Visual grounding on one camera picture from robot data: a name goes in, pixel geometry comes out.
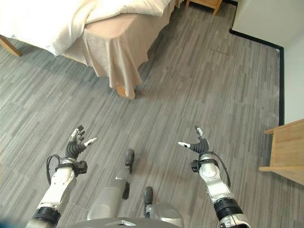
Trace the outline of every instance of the black baseboard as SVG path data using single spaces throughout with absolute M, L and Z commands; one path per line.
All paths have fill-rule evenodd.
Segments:
M 233 0 L 223 0 L 223 2 L 231 4 L 231 5 L 234 5 L 234 6 L 238 5 L 238 2 L 237 1 L 233 1 Z
M 284 48 L 280 45 L 268 42 L 266 40 L 262 40 L 256 37 L 249 36 L 247 34 L 237 32 L 230 28 L 229 33 L 243 37 L 246 39 L 250 39 L 252 41 L 265 44 L 267 46 L 276 48 L 280 52 L 280 80 L 279 80 L 279 126 L 284 125 Z

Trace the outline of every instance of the silver arm segment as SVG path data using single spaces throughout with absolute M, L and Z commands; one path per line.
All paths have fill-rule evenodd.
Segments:
M 206 154 L 201 161 L 214 159 L 212 155 Z M 234 198 L 229 187 L 223 182 L 219 175 L 219 168 L 214 163 L 204 163 L 199 169 L 200 177 L 205 181 L 207 192 L 212 204 L 223 197 Z
M 70 193 L 76 185 L 76 176 L 71 167 L 59 168 L 51 179 L 46 194 L 26 228 L 53 228 L 57 225 L 69 202 Z
M 229 187 L 223 182 L 219 168 L 210 154 L 201 156 L 199 174 L 205 181 L 207 193 L 216 211 L 221 228 L 251 228 L 246 215 L 237 204 Z

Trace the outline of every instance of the wooden nightstand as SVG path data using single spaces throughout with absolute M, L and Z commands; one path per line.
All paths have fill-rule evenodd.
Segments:
M 213 15 L 216 15 L 216 13 L 217 13 L 217 11 L 219 9 L 219 6 L 222 3 L 222 0 L 187 0 L 186 8 L 188 8 L 189 3 L 191 1 L 195 2 L 197 4 L 200 4 L 200 5 L 203 5 L 203 6 L 207 6 L 207 7 L 213 8 L 214 9 Z

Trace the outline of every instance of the floor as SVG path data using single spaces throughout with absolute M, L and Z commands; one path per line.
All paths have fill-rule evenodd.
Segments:
M 236 199 L 252 227 L 304 227 L 304 186 L 271 172 L 271 136 L 278 125 L 278 51 L 229 34 L 236 6 L 191 5 L 173 12 L 139 71 L 135 100 L 119 97 L 90 67 L 14 42 L 24 54 L 0 49 L 0 214 L 27 221 L 48 188 L 46 158 L 63 155 L 74 128 L 99 140 L 80 155 L 77 178 L 59 225 L 86 219 L 100 189 L 136 153 L 131 191 L 120 216 L 143 217 L 142 193 L 167 202 L 186 228 L 219 227 L 206 188 L 190 162 L 197 155 L 177 141 L 197 142 L 202 127 L 225 162 Z

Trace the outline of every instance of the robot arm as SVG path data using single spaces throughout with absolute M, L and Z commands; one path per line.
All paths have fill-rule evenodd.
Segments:
M 60 158 L 55 154 L 47 159 L 47 179 L 50 186 L 26 228 L 53 228 L 57 225 L 69 202 L 70 193 L 76 185 L 76 177 L 87 171 L 86 162 L 77 162 L 77 157 L 87 146 L 97 140 L 93 138 L 81 144 L 84 139 L 82 135 L 85 133 L 82 130 L 83 126 L 79 126 L 73 131 L 66 147 L 65 158 Z M 48 166 L 52 157 L 56 157 L 59 163 L 55 169 L 56 172 L 50 178 Z
M 200 160 L 199 174 L 205 181 L 221 228 L 250 228 L 246 215 L 219 175 L 219 166 L 209 154 Z
M 246 215 L 237 204 L 230 191 L 230 179 L 227 186 L 220 177 L 219 165 L 213 152 L 209 152 L 208 140 L 199 127 L 195 127 L 199 134 L 198 144 L 179 142 L 179 145 L 190 148 L 199 154 L 199 159 L 191 163 L 193 172 L 198 172 L 205 181 L 207 193 L 219 219 L 221 228 L 251 228 Z

